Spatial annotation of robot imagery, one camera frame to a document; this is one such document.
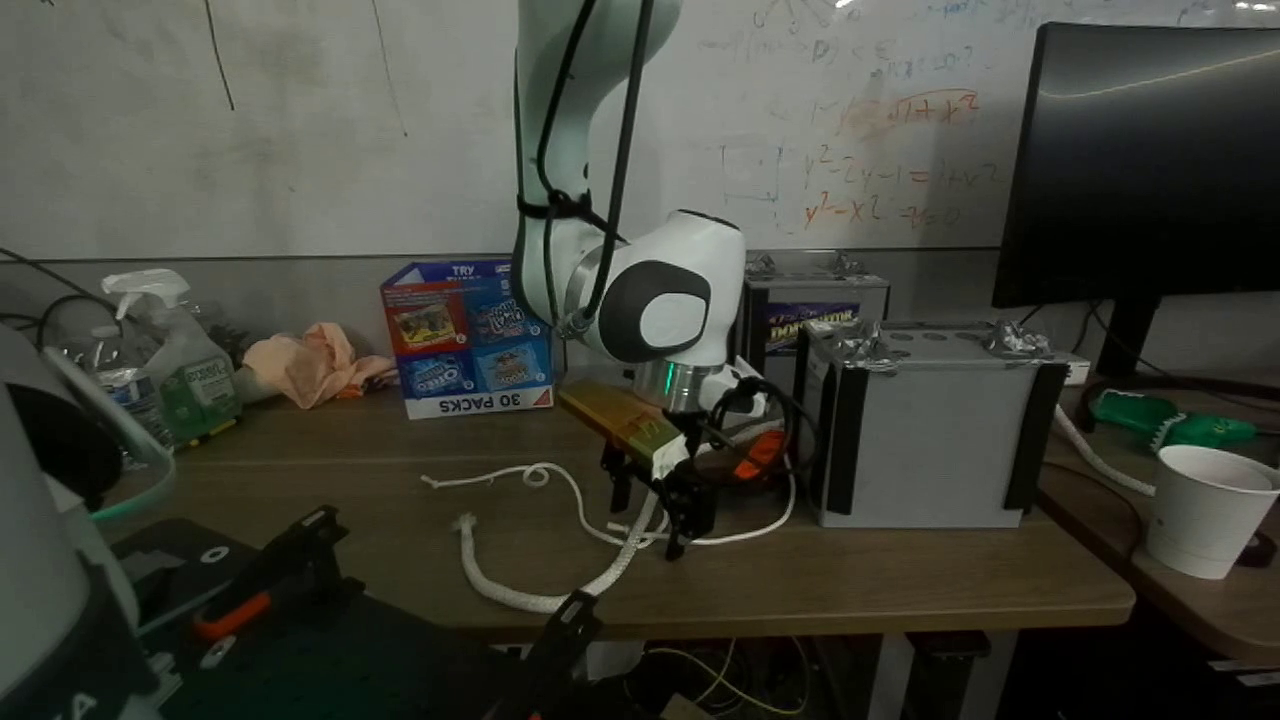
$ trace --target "box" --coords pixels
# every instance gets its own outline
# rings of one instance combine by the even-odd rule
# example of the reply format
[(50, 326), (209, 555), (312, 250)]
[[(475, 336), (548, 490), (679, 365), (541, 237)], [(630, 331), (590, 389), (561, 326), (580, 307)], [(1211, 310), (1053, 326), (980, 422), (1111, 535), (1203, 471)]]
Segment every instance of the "box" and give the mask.
[(991, 331), (806, 331), (821, 526), (1015, 526), (1067, 354), (1006, 350)]
[(508, 260), (408, 262), (382, 286), (408, 420), (554, 406), (554, 331)]
[(755, 250), (744, 282), (738, 350), (791, 390), (795, 336), (809, 320), (871, 322), (890, 310), (890, 281), (835, 250)]

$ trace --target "paper cup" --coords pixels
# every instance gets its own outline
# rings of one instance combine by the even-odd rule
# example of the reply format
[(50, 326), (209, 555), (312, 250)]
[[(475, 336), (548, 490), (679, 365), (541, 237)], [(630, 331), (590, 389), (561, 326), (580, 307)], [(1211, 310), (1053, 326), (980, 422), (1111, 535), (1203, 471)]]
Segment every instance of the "paper cup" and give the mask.
[(1270, 465), (1219, 447), (1167, 442), (1160, 447), (1149, 555), (1201, 579), (1223, 579), (1278, 497), (1280, 471)]

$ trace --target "metal box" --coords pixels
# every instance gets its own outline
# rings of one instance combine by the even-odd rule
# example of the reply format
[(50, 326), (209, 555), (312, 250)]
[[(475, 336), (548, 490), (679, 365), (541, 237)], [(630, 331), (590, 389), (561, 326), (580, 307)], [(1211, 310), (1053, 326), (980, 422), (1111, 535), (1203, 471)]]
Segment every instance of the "metal box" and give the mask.
[(738, 350), (771, 384), (788, 389), (806, 322), (832, 320), (882, 326), (884, 310), (890, 281), (841, 250), (755, 250), (748, 262)]
[(1006, 331), (806, 331), (823, 526), (1015, 526), (1067, 360)]

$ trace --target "desk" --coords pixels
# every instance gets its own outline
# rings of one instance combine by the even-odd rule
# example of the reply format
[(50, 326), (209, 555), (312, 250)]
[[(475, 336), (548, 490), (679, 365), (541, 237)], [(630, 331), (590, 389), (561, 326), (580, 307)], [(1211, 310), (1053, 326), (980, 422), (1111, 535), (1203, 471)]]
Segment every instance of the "desk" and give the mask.
[[(1121, 465), (1134, 477), (1154, 477), (1158, 459), (1121, 451)], [(1138, 511), (1149, 518), (1154, 501), (1134, 497)], [(1234, 656), (1239, 663), (1280, 663), (1280, 569), (1237, 569), (1227, 579), (1192, 579), (1154, 555), (1130, 546), (1138, 542), (1138, 518), (1123, 502), (1072, 477), (1039, 477), (1039, 507), (1076, 533), (1091, 551), (1102, 551), (1117, 573), (1123, 573), (1138, 593), (1158, 604), (1175, 628), (1198, 637), (1210, 652)]]
[[(340, 562), (373, 597), (483, 639), (527, 639), (546, 621), (470, 589), (452, 518), (475, 511), (483, 569), (532, 593), (569, 593), (613, 546), (578, 526), (561, 484), (434, 490), (416, 477), (558, 459), (604, 517), (595, 451), (601, 438), (566, 413), (408, 422), (396, 397), (312, 413), (274, 403), (180, 456), (168, 511), (264, 542), (300, 511), (338, 502), (352, 526)], [(723, 517), (754, 523), (771, 511), (740, 501)], [(595, 604), (617, 639), (1015, 632), (1123, 623), (1130, 610), (1134, 589), (1043, 511), (1015, 533), (821, 533), (795, 517), (767, 540), (693, 546), (676, 562), (643, 551)]]

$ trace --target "black clamp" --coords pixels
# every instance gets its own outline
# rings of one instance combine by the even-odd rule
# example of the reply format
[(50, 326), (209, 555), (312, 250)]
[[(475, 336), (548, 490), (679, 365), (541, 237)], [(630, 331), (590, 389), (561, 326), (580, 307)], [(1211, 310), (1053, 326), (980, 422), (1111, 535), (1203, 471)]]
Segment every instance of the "black clamp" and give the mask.
[(343, 589), (334, 555), (343, 535), (348, 526), (338, 523), (338, 507), (330, 502), (288, 523), (221, 597), (196, 610), (196, 637), (225, 639), (269, 610)]
[(520, 658), (501, 701), (483, 712), (483, 720), (527, 720), (548, 712), (558, 701), (574, 693), (574, 669), (590, 652), (601, 632), (592, 615), (595, 597), (574, 593), (558, 615), (546, 623), (527, 656)]
[(670, 561), (679, 561), (693, 535), (703, 535), (718, 526), (718, 490), (699, 484), (690, 459), (676, 465), (676, 471), (670, 471), (666, 478), (651, 478), (647, 465), (636, 465), (617, 442), (604, 442), (601, 465), (613, 477), (608, 511), (626, 511), (634, 502), (634, 478), (655, 490), (661, 507), (670, 511), (670, 551), (666, 551)]

